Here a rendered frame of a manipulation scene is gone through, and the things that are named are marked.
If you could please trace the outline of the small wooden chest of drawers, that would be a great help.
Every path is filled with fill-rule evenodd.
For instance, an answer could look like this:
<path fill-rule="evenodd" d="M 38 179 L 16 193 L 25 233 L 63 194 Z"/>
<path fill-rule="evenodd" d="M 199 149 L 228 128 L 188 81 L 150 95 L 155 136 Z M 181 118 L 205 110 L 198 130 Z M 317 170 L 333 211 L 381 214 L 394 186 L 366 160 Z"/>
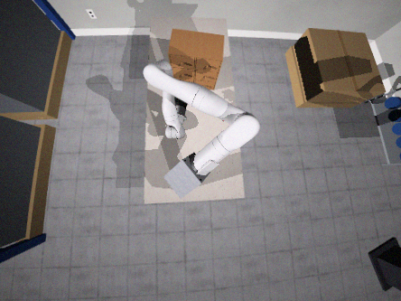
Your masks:
<path fill-rule="evenodd" d="M 194 69 L 190 69 L 194 70 L 194 82 L 196 75 L 196 58 L 221 61 L 219 66 L 220 71 L 221 64 L 223 62 L 223 51 L 224 35 L 172 29 L 168 51 L 169 62 L 171 64 L 170 54 L 194 57 L 195 66 Z M 214 89 L 218 76 L 216 78 L 216 81 L 213 81 L 215 82 Z"/>

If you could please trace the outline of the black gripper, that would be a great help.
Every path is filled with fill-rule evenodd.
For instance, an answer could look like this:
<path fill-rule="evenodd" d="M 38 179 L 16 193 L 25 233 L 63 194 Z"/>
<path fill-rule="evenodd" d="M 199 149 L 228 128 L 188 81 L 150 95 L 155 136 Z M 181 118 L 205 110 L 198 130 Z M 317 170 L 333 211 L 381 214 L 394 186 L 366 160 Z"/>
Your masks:
<path fill-rule="evenodd" d="M 177 102 L 177 103 L 175 104 L 176 106 L 183 106 L 185 109 L 186 109 L 186 107 L 188 106 L 188 104 L 187 104 L 186 102 L 181 101 L 180 99 L 178 99 L 178 98 L 176 98 L 176 97 L 175 97 L 175 100 L 176 100 L 175 103 Z"/>

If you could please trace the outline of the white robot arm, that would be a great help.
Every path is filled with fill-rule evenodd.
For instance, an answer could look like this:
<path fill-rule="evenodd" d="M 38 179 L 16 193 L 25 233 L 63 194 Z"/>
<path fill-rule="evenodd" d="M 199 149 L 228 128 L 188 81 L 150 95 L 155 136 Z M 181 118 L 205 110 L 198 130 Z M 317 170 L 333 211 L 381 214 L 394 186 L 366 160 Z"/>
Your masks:
<path fill-rule="evenodd" d="M 163 91 L 163 116 L 168 125 L 165 130 L 168 138 L 185 136 L 182 124 L 183 120 L 187 119 L 186 109 L 175 105 L 175 97 L 230 124 L 191 159 L 191 167 L 196 174 L 208 174 L 222 159 L 242 147 L 259 131 L 259 122 L 251 113 L 229 104 L 198 83 L 175 79 L 172 66 L 166 60 L 155 61 L 145 66 L 144 76 L 148 83 Z"/>

